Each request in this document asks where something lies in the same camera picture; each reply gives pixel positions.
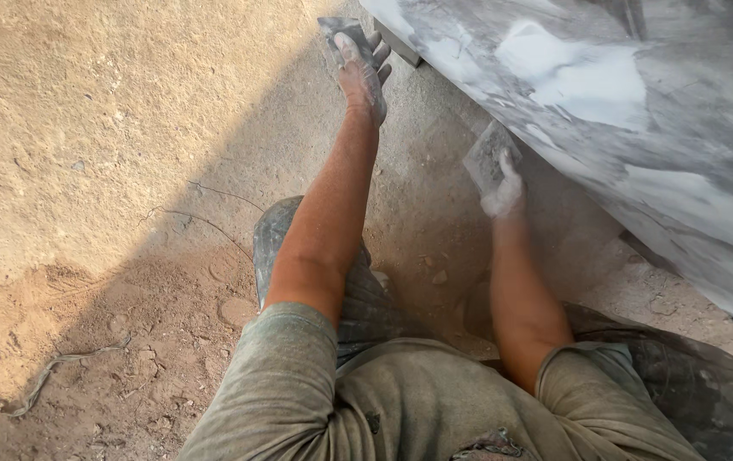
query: sandy ground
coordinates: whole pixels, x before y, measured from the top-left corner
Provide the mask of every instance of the sandy ground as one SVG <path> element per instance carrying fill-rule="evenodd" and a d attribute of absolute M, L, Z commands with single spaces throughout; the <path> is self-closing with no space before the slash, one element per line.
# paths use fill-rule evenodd
<path fill-rule="evenodd" d="M 0 0 L 0 401 L 15 408 L 53 355 L 133 337 L 57 366 L 29 413 L 0 417 L 0 460 L 175 457 L 255 315 L 259 208 L 306 190 L 342 119 L 315 24 L 330 14 L 370 24 L 324 0 Z M 488 114 L 389 60 L 366 244 L 403 307 L 493 357 L 459 327 L 490 249 L 460 161 Z M 733 353 L 723 312 L 525 148 L 521 167 L 562 299 Z"/>

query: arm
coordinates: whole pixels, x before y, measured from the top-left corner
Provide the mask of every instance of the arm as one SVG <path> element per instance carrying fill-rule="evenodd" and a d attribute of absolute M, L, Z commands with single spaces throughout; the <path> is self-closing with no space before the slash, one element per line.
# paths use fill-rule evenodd
<path fill-rule="evenodd" d="M 370 38 L 372 48 L 380 34 Z M 312 306 L 338 327 L 344 280 L 361 241 L 378 128 L 386 117 L 381 84 L 389 65 L 375 72 L 350 37 L 338 34 L 339 81 L 347 112 L 330 157 L 298 206 L 272 269 L 264 309 L 281 301 Z M 379 48 L 379 64 L 389 55 Z"/>
<path fill-rule="evenodd" d="M 572 344 L 574 337 L 565 310 L 531 257 L 525 186 L 509 149 L 501 153 L 500 166 L 503 183 L 483 198 L 484 210 L 494 216 L 490 294 L 494 336 L 512 381 L 535 394 L 543 359 L 556 347 Z"/>

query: forearm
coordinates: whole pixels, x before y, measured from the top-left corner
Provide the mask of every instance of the forearm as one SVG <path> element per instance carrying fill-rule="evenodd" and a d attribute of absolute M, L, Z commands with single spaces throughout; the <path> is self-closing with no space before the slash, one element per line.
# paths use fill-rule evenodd
<path fill-rule="evenodd" d="M 378 128 L 350 107 L 324 163 L 301 201 L 273 266 L 265 308 L 299 301 L 337 327 L 347 271 L 363 232 Z"/>
<path fill-rule="evenodd" d="M 525 220 L 494 227 L 490 295 L 497 348 L 514 383 L 533 394 L 543 359 L 574 337 L 531 257 Z"/>

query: person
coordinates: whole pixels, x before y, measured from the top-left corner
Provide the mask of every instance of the person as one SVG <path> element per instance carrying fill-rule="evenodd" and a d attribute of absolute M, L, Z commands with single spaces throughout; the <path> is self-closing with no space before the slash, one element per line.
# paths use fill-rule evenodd
<path fill-rule="evenodd" d="M 254 232 L 262 311 L 178 458 L 703 459 L 651 402 L 624 344 L 576 343 L 529 254 L 508 149 L 492 215 L 491 317 L 508 378 L 395 309 L 361 243 L 391 67 L 338 34 L 346 115 L 304 197 Z M 389 54 L 379 35 L 380 64 Z"/>

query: leg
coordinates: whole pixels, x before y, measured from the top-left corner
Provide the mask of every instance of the leg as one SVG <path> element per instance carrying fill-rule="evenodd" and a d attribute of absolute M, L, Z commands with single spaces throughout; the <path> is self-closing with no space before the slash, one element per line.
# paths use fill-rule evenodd
<path fill-rule="evenodd" d="M 272 266 L 301 196 L 280 200 L 258 220 L 252 236 L 252 260 L 256 272 L 258 309 L 269 290 Z M 399 337 L 435 338 L 408 312 L 396 309 L 370 271 L 371 256 L 361 243 L 361 251 L 347 274 L 338 329 L 338 366 L 381 342 Z"/>

